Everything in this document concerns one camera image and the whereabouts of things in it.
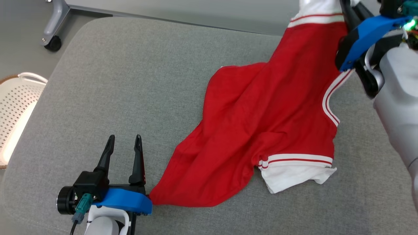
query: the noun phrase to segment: blue bracket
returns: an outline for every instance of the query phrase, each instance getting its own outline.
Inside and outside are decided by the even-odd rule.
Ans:
[[[153,204],[145,195],[125,189],[112,189],[107,191],[101,202],[94,202],[93,205],[104,206],[124,211],[132,211],[138,214],[150,215],[153,211]]]
[[[354,62],[373,44],[379,41],[389,31],[405,25],[408,21],[412,20],[412,18],[412,16],[406,16],[391,19],[379,15],[365,19],[347,36],[353,37],[353,40],[355,41],[352,43],[344,62],[338,69],[341,72],[352,69],[354,67]]]

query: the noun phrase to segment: red stripe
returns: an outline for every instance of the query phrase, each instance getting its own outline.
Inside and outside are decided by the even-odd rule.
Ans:
[[[288,158],[288,159],[277,159],[277,160],[271,160],[268,162],[268,164],[270,165],[270,163],[272,162],[277,162],[277,161],[313,161],[313,162],[322,162],[322,163],[326,163],[326,164],[330,164],[332,165],[331,162],[329,161],[323,161],[323,160],[315,160],[315,159],[301,159],[301,158]]]
[[[295,22],[297,20],[303,19],[303,18],[307,18],[307,17],[311,17],[311,16],[336,16],[336,15],[343,15],[342,13],[334,13],[334,14],[318,14],[318,15],[304,15],[301,16],[299,18],[293,19],[290,22]]]
[[[329,106],[328,106],[328,100],[329,100],[329,98],[331,97],[331,94],[332,94],[332,92],[334,92],[334,90],[342,83],[342,82],[344,82],[345,81],[345,79],[348,77],[348,75],[349,75],[350,73],[347,73],[342,79],[341,79],[341,81],[339,81],[339,83],[337,83],[337,85],[336,86],[334,86],[334,88],[332,88],[332,90],[329,92],[329,94],[328,94],[328,96],[326,97],[326,100],[325,100],[325,107],[326,107],[326,110],[329,112],[329,114],[331,114],[331,116],[334,118],[334,120],[339,124],[339,121],[338,121],[338,119],[337,119],[337,117],[331,112],[331,109],[329,108]]]

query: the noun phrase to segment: gray fabric surface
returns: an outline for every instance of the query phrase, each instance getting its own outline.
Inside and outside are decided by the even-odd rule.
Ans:
[[[144,144],[146,189],[201,119],[206,85],[221,66],[266,61],[280,38],[156,20],[104,18],[85,25],[53,72],[0,190],[8,234],[67,234],[56,195],[92,170],[116,135],[111,183],[132,171]],[[331,98],[340,118],[336,173],[271,195],[258,170],[239,194],[212,208],[156,206],[137,234],[416,234],[411,180],[353,76]],[[85,225],[77,234],[84,233]]]

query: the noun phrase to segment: black cable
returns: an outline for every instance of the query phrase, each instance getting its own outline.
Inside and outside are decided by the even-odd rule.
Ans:
[[[77,220],[75,220],[75,221],[74,221],[74,224],[73,224],[73,227],[71,228],[70,235],[73,235],[73,234],[74,234],[74,230],[76,229],[77,223],[78,223],[78,221],[77,221]]]

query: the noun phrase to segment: gray robot arm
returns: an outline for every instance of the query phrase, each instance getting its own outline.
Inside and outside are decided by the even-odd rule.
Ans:
[[[380,61],[385,83],[374,108],[412,178],[418,211],[418,53],[407,46],[390,49]]]

